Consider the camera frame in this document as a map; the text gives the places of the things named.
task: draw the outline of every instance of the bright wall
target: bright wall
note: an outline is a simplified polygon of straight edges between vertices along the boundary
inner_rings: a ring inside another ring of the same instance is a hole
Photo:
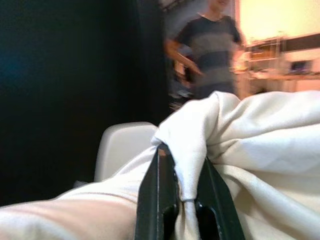
[[[239,0],[239,25],[247,40],[320,33],[320,0]]]

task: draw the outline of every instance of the white cloth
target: white cloth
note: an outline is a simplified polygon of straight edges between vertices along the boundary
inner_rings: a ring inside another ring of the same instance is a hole
[[[153,139],[155,145],[159,140],[169,145],[181,185],[175,238],[199,239],[195,207],[185,200],[196,197],[208,155],[230,189],[246,239],[320,239],[319,135],[318,91],[271,92],[241,102],[215,92],[187,103]],[[0,236],[132,239],[139,186],[155,150],[147,149],[106,181],[41,204],[0,209]]]
[[[238,208],[240,214],[276,228],[281,225],[296,238],[320,239],[320,190],[316,188],[320,181],[320,92],[273,92],[242,102],[232,94],[215,92],[170,116],[155,137],[155,143],[159,139],[170,148],[182,202],[196,198],[207,155],[221,165],[218,169],[225,179],[240,183],[254,199],[255,204],[252,201],[247,207],[251,209]],[[239,206],[239,187],[227,183]],[[182,221],[178,218],[176,238],[199,239],[194,206],[184,203],[184,210],[180,213],[184,221],[193,224],[178,227]],[[263,237],[271,239],[265,233],[254,236]]]

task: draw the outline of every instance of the black curtain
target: black curtain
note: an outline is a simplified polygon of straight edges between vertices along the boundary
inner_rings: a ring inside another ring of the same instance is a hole
[[[0,0],[0,205],[94,179],[104,130],[168,115],[152,0]]]

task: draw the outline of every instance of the skin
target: skin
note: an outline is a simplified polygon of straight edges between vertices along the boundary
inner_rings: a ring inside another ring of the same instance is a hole
[[[220,20],[223,17],[222,13],[228,6],[229,2],[230,0],[208,0],[207,10],[204,12],[204,14],[202,14],[202,16],[214,22]],[[168,39],[165,42],[165,52],[171,59],[184,64],[185,66],[190,68],[192,72],[203,76],[204,74],[201,72],[201,70],[193,61],[191,61],[190,59],[186,58],[185,56],[179,53],[178,49],[181,46],[182,46],[181,43]],[[244,52],[243,43],[238,42],[237,49],[233,56],[233,60],[236,61],[238,57],[242,55],[243,52]]]

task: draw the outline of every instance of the man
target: man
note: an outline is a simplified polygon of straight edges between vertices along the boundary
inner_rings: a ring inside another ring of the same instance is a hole
[[[243,50],[243,40],[235,21],[222,14],[230,0],[208,0],[206,12],[190,21],[174,40],[165,44],[167,55],[184,64],[194,75],[194,97],[202,99],[213,91],[234,93],[230,72],[233,43]],[[182,45],[192,49],[193,59],[178,52]]]

